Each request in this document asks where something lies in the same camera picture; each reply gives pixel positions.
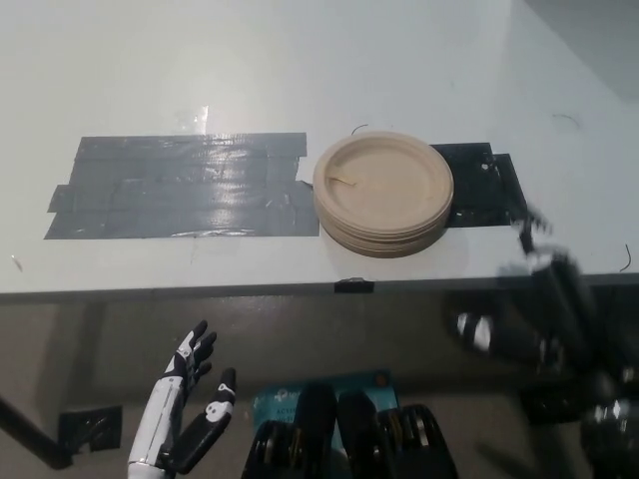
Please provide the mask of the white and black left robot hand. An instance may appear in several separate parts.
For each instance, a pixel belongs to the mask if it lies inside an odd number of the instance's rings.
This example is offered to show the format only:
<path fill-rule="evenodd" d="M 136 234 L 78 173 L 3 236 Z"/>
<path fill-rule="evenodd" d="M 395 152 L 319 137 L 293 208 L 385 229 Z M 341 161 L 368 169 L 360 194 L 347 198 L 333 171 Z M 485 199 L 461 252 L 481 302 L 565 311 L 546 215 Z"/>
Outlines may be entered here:
<path fill-rule="evenodd" d="M 129 478 L 187 475 L 205 457 L 231 422 L 237 392 L 233 368 L 223 371 L 213 398 L 186 427 L 184 406 L 212 364 L 217 334 L 199 322 L 175 350 L 155 382 L 129 454 Z"/>

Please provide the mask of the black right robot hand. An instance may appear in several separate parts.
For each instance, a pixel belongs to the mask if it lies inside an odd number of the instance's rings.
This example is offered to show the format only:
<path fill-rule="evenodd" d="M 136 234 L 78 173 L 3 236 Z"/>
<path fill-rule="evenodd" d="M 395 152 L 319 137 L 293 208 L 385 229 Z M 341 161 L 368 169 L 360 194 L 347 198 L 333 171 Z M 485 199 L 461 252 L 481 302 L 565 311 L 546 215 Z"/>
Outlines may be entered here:
<path fill-rule="evenodd" d="M 513 225 L 531 280 L 529 296 L 513 304 L 528 327 L 507 324 L 494 309 L 457 308 L 447 315 L 448 331 L 483 356 L 539 370 L 589 373 L 597 363 L 599 329 L 590 288 L 567 251 L 535 242 L 535 230 L 551 230 L 543 215 L 527 208 Z"/>

